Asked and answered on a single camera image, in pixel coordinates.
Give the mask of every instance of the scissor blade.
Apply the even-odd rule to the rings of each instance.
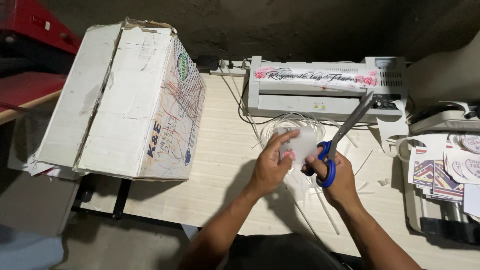
[[[363,100],[360,102],[358,107],[352,112],[352,114],[347,118],[342,127],[338,130],[337,134],[334,136],[334,140],[339,142],[347,132],[352,129],[362,117],[367,113],[367,111],[372,107],[375,102],[373,99],[369,101],[372,97],[373,92],[370,92]]]

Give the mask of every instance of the person's right hand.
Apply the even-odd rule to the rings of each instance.
[[[317,148],[318,155],[323,151],[323,147]],[[305,159],[306,165],[302,167],[305,173],[309,168],[313,168],[317,178],[323,182],[327,176],[327,166],[317,157],[309,156]],[[353,175],[352,164],[340,153],[335,154],[336,174],[333,184],[324,188],[324,194],[327,201],[335,209],[349,209],[361,206],[360,198],[355,188],[355,177]]]

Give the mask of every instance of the warning label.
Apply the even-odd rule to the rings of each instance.
[[[326,110],[326,107],[323,103],[315,103],[315,106],[313,108],[315,110]]]

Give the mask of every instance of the scissors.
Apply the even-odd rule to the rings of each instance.
[[[371,97],[373,95],[373,92],[370,92],[362,102],[358,105],[358,107],[352,112],[352,114],[348,117],[348,119],[343,123],[343,125],[340,127],[338,132],[335,134],[333,139],[328,142],[321,142],[317,144],[317,147],[322,146],[324,149],[318,155],[318,159],[320,161],[323,161],[325,158],[327,158],[327,161],[325,162],[325,165],[327,166],[327,176],[325,177],[325,180],[322,182],[320,181],[320,178],[317,177],[317,184],[320,187],[327,188],[333,184],[333,181],[335,180],[335,173],[336,173],[336,167],[335,167],[335,154],[336,154],[336,146],[338,142],[347,134],[350,129],[352,129],[358,121],[367,113],[367,111],[372,107],[374,104],[375,100],[371,100]],[[315,173],[313,168],[310,168],[306,175],[307,176],[312,176]]]

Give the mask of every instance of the blue scissor handle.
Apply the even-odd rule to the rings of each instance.
[[[317,144],[317,147],[322,146],[324,148],[323,151],[320,153],[320,155],[318,155],[318,159],[320,161],[323,161],[325,159],[325,157],[327,156],[328,152],[330,151],[331,144],[332,144],[332,141],[321,142],[321,143]],[[333,181],[335,180],[335,174],[336,174],[335,161],[334,160],[327,160],[325,165],[327,166],[327,169],[328,169],[327,177],[325,178],[324,182],[320,181],[320,179],[317,178],[317,184],[320,187],[327,188],[327,187],[331,186],[333,184]],[[310,168],[310,170],[306,173],[307,176],[312,176],[314,174],[315,174],[315,171],[313,170],[313,168]]]

